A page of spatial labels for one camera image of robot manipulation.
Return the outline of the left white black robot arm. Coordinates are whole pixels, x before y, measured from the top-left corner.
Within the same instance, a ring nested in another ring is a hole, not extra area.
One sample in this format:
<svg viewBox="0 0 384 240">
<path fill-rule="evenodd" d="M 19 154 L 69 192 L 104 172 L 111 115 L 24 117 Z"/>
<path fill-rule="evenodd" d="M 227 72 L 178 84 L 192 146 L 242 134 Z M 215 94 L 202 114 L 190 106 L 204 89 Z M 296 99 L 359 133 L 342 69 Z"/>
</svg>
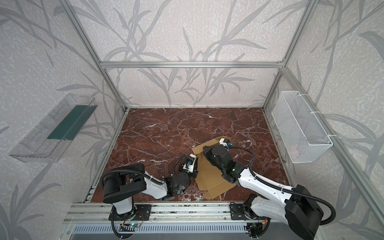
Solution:
<svg viewBox="0 0 384 240">
<path fill-rule="evenodd" d="M 143 164 L 115 168 L 100 177 L 104 190 L 103 202 L 113 205 L 118 216 L 134 214 L 133 196 L 139 193 L 150 195 L 156 200 L 170 201 L 181 195 L 190 185 L 190 178 L 198 175 L 197 167 L 180 167 L 178 174 L 158 180 L 145 171 Z"/>
</svg>

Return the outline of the brown cardboard box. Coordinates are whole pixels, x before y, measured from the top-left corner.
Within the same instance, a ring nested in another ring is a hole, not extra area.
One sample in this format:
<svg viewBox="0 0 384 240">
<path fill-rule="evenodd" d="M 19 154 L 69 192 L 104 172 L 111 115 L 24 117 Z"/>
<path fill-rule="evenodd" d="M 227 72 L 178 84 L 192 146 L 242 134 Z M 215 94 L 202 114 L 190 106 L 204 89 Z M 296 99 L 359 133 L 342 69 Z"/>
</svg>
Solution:
<svg viewBox="0 0 384 240">
<path fill-rule="evenodd" d="M 235 187 L 235 184 L 231 184 L 222 178 L 222 172 L 213 166 L 203 154 L 204 146 L 218 145 L 221 139 L 231 140 L 230 137 L 221 136 L 192 148 L 193 154 L 198 157 L 196 183 L 200 191 L 205 191 L 203 197 L 206 200 L 213 200 Z"/>
</svg>

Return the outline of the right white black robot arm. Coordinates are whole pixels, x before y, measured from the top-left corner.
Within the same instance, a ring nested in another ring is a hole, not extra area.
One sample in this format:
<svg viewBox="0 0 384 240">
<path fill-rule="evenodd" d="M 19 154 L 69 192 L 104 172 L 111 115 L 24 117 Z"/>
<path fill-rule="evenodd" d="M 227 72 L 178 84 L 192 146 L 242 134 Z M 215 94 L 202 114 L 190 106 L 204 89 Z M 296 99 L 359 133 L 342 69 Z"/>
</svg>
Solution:
<svg viewBox="0 0 384 240">
<path fill-rule="evenodd" d="M 233 161 L 229 150 L 223 145 L 204 146 L 203 154 L 221 171 L 223 179 L 259 194 L 249 204 L 251 216 L 278 220 L 303 240 L 313 240 L 324 216 L 319 203 L 325 201 L 312 196 L 303 186 L 292 188 L 255 173 Z"/>
</svg>

